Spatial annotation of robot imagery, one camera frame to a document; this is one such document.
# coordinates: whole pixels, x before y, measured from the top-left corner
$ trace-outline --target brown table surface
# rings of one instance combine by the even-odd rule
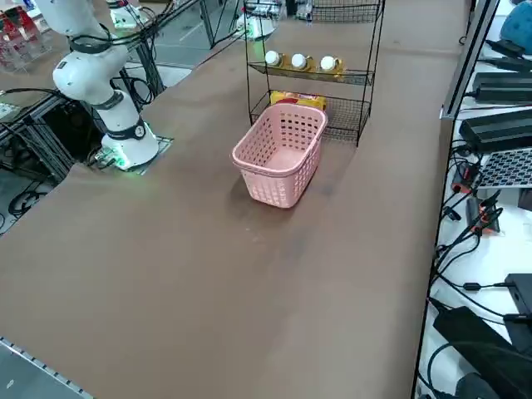
[[[388,0],[384,21],[360,146],[325,143],[294,209],[253,202],[230,162],[235,43],[145,110],[175,138],[146,176],[76,167],[1,240],[1,334],[99,398],[409,397],[466,7]],[[367,29],[311,28],[340,57]]]

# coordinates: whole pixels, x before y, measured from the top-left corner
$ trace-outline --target pink plastic basket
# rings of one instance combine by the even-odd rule
[[[279,208],[293,207],[318,167],[327,115],[308,106],[267,108],[233,149],[249,194]]]

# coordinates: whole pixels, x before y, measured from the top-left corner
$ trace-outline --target yellow package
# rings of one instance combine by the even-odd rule
[[[290,104],[298,104],[300,106],[311,106],[325,111],[325,97],[315,96],[313,94],[299,94],[291,93],[289,91],[272,91],[269,97],[270,104],[277,104],[278,102],[288,102]]]

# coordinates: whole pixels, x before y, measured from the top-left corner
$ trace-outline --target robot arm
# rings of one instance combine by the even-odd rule
[[[102,46],[108,44],[109,33],[98,23],[87,0],[35,0],[35,3],[54,31],[69,37],[103,39],[85,38],[61,60],[53,72],[59,91],[73,100],[86,102],[100,115],[107,129],[102,144],[117,153],[118,167],[127,170],[152,160],[159,150],[157,139],[129,94],[113,89],[110,84],[126,64],[127,47]]]

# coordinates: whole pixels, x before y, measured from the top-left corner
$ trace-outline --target wire shelf rack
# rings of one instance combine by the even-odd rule
[[[295,0],[295,6],[302,6],[302,0]],[[307,21],[312,20],[312,22],[329,23],[372,22],[371,36],[369,35],[369,32],[367,32],[369,49],[364,60],[367,64],[367,68],[363,71],[345,70],[341,74],[332,74],[270,67],[264,62],[257,62],[257,58],[251,60],[249,47],[246,44],[249,121],[254,123],[270,104],[270,94],[273,91],[273,88],[270,86],[270,76],[284,76],[287,78],[307,79],[310,81],[326,81],[336,84],[340,83],[344,85],[361,86],[361,90],[357,87],[348,90],[342,89],[342,91],[336,91],[336,89],[329,91],[325,86],[318,85],[318,90],[320,92],[315,93],[316,95],[325,97],[327,101],[326,112],[328,114],[328,126],[326,127],[323,136],[328,139],[341,140],[358,146],[362,131],[366,126],[367,120],[372,111],[375,73],[377,70],[385,7],[386,0],[313,0],[312,17],[307,15],[303,18],[307,19]],[[245,26],[248,24],[247,18],[249,17],[258,18],[262,23],[263,19],[275,19],[282,13],[283,10],[281,9],[281,2],[279,0],[244,0]],[[310,24],[307,26],[302,24],[301,26],[304,27],[304,29],[308,29]],[[249,41],[247,30],[244,31],[244,34],[245,42],[247,43]],[[262,41],[262,56],[265,57],[266,46],[264,43],[267,38],[261,36],[260,40]],[[342,54],[335,54],[335,56],[342,59]],[[252,86],[257,84],[255,82],[258,81],[258,79],[254,77],[253,80],[250,80],[250,74],[253,73],[249,71],[251,69],[264,75],[264,80],[268,88],[266,94],[264,94],[257,103],[251,101],[251,94],[253,92],[254,96],[256,96],[263,92],[263,89],[259,92],[254,91]],[[311,91],[312,89],[308,88],[302,90]],[[341,92],[340,96],[347,96],[347,98],[328,96],[329,94],[336,94],[335,92]]]
[[[295,77],[298,79],[309,79],[314,81],[331,81],[347,85],[371,86],[373,82],[373,71],[345,70],[341,74],[324,72],[294,71],[283,68],[265,66],[263,62],[249,62],[248,65],[260,73],[268,73],[274,76]]]
[[[314,0],[313,22],[371,23],[382,10],[379,0]]]
[[[328,116],[328,124],[323,137],[358,145],[364,126],[369,118],[370,102],[341,97],[324,97],[327,100],[325,113]],[[269,92],[266,92],[251,110],[250,115],[253,123],[269,105]]]
[[[279,19],[282,4],[277,0],[248,0],[244,2],[248,16]],[[297,11],[293,16],[308,22],[372,23],[382,12],[382,0],[313,0],[310,13]]]

